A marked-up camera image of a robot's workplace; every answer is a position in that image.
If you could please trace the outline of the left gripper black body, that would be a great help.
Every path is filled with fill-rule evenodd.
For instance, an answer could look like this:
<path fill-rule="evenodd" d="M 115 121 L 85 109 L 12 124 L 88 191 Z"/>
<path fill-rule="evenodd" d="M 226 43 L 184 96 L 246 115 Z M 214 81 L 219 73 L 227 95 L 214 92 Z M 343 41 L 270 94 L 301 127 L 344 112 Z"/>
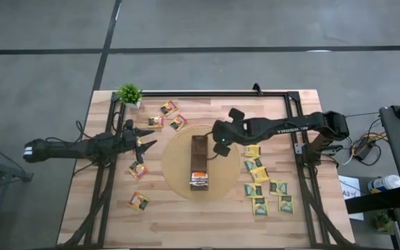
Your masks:
<path fill-rule="evenodd" d="M 125 148 L 126 151 L 132 151 L 135 148 L 135 130 L 137 128 L 134 126 L 132 119 L 127 119 L 125 125 L 123 126 L 123 130 L 121 133 L 121 145 Z M 143 163 L 144 160 L 142 158 L 143 152 L 139 152 L 139 147 L 136 149 L 136 160 L 139 163 Z"/>

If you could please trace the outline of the black power adapter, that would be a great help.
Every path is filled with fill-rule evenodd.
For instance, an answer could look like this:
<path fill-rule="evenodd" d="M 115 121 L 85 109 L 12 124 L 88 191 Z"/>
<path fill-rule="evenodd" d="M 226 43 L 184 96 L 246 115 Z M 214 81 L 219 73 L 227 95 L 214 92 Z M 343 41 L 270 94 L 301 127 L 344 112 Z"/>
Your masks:
<path fill-rule="evenodd" d="M 370 151 L 376 145 L 375 142 L 367 142 L 366 140 L 362 140 L 354 147 L 353 157 L 356 160 L 364 160 L 369 155 Z"/>

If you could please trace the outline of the black aluminium table frame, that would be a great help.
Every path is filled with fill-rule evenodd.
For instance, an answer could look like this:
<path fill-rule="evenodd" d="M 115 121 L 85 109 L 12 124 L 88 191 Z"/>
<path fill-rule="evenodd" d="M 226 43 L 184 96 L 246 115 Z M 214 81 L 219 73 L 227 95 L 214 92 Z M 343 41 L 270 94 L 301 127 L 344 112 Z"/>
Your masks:
<path fill-rule="evenodd" d="M 138 109 L 128 109 L 126 118 L 139 128 L 147 127 L 150 117 L 160 114 L 160 107 L 172 100 L 177 113 L 187 119 L 182 128 L 211 126 L 217 119 L 226 119 L 231 108 L 246 117 L 284 118 L 308 115 L 321 110 L 315 90 L 265 91 L 187 91 L 146 92 Z M 252 202 L 244 195 L 244 184 L 252 180 L 244 166 L 243 147 L 240 153 L 240 176 L 233 189 L 214 201 L 191 201 L 175 193 L 162 171 L 162 157 L 169 141 L 178 133 L 169 124 L 144 137 L 156 140 L 144 154 L 147 173 L 135 179 L 128 167 L 135 160 L 130 153 L 117 159 L 113 189 L 106 214 L 106 223 L 96 220 L 92 239 L 101 240 L 105 248 L 301 248 L 309 247 L 310 239 L 322 241 L 321 224 L 311 207 L 303 205 L 299 176 L 306 174 L 294 157 L 295 135 L 277 135 L 261 144 L 262 162 L 271 178 L 287 182 L 294 199 L 294 213 L 280 212 L 278 198 L 268 195 L 268 216 L 255 216 Z M 134 192 L 150 198 L 144 211 L 128 205 Z"/>

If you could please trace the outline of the round woven straw placemat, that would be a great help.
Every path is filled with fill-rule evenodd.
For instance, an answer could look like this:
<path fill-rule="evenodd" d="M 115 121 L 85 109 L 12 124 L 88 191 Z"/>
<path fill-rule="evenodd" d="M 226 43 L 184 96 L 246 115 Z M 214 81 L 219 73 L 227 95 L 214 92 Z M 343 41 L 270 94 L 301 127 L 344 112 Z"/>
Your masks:
<path fill-rule="evenodd" d="M 216 156 L 213 151 L 215 142 L 208 136 L 208 189 L 192 191 L 191 178 L 191 144 L 192 136 L 210 132 L 211 126 L 189 126 L 178 132 L 166 146 L 162 157 L 162 172 L 170 188 L 181 197 L 191 201 L 214 201 L 221 199 L 237 183 L 241 159 L 236 145 L 231 145 L 227 157 Z"/>

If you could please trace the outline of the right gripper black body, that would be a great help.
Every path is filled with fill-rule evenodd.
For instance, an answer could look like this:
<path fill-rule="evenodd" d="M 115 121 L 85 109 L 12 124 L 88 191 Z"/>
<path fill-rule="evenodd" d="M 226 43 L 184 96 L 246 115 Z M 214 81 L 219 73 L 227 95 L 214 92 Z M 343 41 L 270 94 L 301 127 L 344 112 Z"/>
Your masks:
<path fill-rule="evenodd" d="M 217 120 L 212 126 L 212 138 L 215 141 L 213 151 L 220 156 L 229 154 L 231 149 L 228 146 L 243 136 L 247 128 L 243 122 L 244 113 L 240 110 L 231 108 L 228 116 L 233 119 L 232 122 Z"/>

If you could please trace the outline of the white blue bottle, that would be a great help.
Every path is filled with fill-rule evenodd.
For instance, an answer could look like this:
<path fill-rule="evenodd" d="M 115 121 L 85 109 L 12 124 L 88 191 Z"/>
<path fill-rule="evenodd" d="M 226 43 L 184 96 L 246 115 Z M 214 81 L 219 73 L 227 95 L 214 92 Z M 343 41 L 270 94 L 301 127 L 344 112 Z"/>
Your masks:
<path fill-rule="evenodd" d="M 400 177 L 397 175 L 378 177 L 368 182 L 367 188 L 372 194 L 397 189 L 400 188 Z"/>

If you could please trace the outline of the brown wooden tea box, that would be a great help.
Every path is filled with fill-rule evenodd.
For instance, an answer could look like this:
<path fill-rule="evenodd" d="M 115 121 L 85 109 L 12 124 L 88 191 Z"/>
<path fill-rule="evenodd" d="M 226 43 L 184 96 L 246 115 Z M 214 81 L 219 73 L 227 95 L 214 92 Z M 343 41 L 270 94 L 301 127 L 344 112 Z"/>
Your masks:
<path fill-rule="evenodd" d="M 193 135 L 191 141 L 190 181 L 193 172 L 208 174 L 208 138 L 205 135 Z M 190 185 L 191 191 L 208 191 L 207 185 Z"/>

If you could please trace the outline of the black desk bar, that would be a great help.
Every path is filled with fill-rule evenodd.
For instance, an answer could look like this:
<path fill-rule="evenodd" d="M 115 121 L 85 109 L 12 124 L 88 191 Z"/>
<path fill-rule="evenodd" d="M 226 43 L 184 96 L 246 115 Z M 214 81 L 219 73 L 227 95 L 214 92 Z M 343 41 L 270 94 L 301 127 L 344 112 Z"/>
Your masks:
<path fill-rule="evenodd" d="M 400 208 L 400 187 L 384 192 L 346 199 L 344 202 L 349 214 Z"/>

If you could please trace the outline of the white paper sheet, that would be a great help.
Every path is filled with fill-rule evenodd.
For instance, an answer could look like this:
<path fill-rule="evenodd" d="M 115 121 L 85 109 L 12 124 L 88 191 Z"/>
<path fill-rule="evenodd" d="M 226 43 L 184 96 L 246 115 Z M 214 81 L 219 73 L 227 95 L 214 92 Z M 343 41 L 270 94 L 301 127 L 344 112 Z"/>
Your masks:
<path fill-rule="evenodd" d="M 361 197 L 364 193 L 360 189 L 360 182 L 358 178 L 341 176 L 339 175 L 339 181 L 342 188 L 342 195 L 344 200 Z M 354 219 L 358 221 L 364 221 L 364 213 L 354 213 L 349 214 L 349 219 Z"/>

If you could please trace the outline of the green plant in white pot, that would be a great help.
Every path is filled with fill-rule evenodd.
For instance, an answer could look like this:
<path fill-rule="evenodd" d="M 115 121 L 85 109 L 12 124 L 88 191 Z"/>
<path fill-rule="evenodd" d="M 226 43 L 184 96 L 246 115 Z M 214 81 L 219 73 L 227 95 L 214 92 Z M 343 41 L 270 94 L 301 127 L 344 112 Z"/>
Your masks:
<path fill-rule="evenodd" d="M 142 90 L 133 83 L 123 84 L 116 94 L 119 100 L 128 108 L 138 109 L 141 105 Z"/>

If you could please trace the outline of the small potted plant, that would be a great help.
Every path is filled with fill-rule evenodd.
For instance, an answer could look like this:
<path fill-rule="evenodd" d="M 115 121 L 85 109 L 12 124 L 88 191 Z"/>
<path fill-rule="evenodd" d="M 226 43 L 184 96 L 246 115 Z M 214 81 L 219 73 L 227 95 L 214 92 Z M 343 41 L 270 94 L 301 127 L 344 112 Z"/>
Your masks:
<path fill-rule="evenodd" d="M 379 232 L 391 233 L 394 232 L 394 221 L 386 212 L 378 213 L 374 218 L 374 224 Z"/>

